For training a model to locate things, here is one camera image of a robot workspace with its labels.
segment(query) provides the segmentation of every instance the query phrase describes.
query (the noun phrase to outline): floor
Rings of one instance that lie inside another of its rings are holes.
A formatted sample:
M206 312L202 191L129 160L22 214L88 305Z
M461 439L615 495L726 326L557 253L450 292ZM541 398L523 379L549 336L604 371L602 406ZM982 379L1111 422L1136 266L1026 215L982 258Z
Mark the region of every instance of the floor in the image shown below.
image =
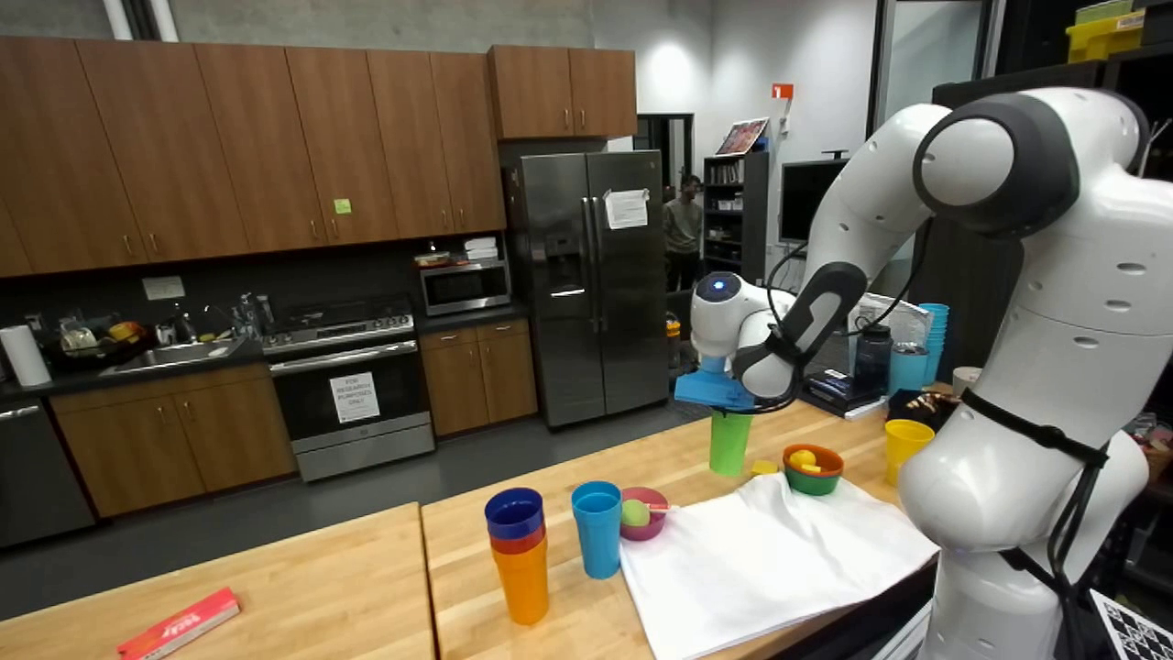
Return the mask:
M270 480L0 552L0 620L84 596L221 552L364 517L396 503L437 503L528 469L580 458L699 418L649 406L549 433L538 418L441 439L437 455L299 483Z

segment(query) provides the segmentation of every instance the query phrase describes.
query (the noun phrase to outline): black countertop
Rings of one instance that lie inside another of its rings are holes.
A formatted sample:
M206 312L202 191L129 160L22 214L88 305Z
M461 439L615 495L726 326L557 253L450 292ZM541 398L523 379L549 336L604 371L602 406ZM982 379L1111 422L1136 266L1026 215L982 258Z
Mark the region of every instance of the black countertop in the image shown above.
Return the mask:
M103 374L103 367L84 367L84 364L74 364L74 367L60 367L50 371L50 381L46 384L37 384L37 389L22 389L15 381L2 381L0 384L0 406L6 404L22 404L22 398L45 398L45 396L61 396L61 392L84 392L84 389L110 389L110 384L123 384L123 381L150 381L150 379L177 379L177 374L202 374L202 371L221 371L221 367L236 367L236 364L261 364L261 340L247 340L238 345L231 356L224 360L202 360L202 364L177 364L177 367L164 367L164 371L129 371L129 374Z

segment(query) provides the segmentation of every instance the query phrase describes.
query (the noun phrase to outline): cabinet door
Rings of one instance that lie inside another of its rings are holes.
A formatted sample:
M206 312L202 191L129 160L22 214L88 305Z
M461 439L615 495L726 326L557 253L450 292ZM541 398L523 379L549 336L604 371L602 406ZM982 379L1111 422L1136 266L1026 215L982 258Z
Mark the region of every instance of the cabinet door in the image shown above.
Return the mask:
M490 48L503 140L571 134L563 48Z
M319 241L322 214L297 121L286 51L198 45L198 70L253 250Z
M55 418L103 517L206 491L169 396L84 392L55 398Z
M634 134L634 56L571 51L577 132Z
M371 51L371 83L382 147L396 191L399 236L456 236L450 193L441 142L432 60L415 51Z
M505 231L503 160L490 106L490 73L483 56L432 56L441 101L437 147L446 165L456 231Z
M247 253L195 51L84 40L81 62L150 259Z
M425 334L420 348L437 437L489 424L476 331Z
M480 374L490 422L523 418L538 411L534 364L523 319L480 326Z
M30 265L81 270L138 259L74 40L0 40L0 99L0 206Z
M286 422L265 367L216 371L172 396L208 491L293 474Z
M0 277L34 270L22 238L15 236L2 206L0 206Z
M299 132L329 241L396 238L396 193L364 51L288 48Z

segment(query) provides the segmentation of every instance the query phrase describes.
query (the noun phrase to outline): lower cabinet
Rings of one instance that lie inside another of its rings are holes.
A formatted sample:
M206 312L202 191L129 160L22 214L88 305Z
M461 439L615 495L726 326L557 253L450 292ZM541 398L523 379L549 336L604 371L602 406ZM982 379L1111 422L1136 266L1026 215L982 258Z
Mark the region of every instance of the lower cabinet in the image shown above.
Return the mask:
M420 353L437 437L538 411L523 319L420 334Z
M293 474L261 364L55 396L50 406L103 517Z

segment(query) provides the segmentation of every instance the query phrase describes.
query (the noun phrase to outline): stove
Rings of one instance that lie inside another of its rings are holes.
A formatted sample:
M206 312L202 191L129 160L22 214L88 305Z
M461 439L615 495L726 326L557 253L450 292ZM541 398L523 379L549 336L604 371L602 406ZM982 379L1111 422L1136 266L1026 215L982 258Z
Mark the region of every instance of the stove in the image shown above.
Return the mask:
M299 356L319 348L409 336L415 314L406 297L360 297L329 305L297 305L265 334L265 356Z
M406 297L286 309L261 348L299 480L437 450Z

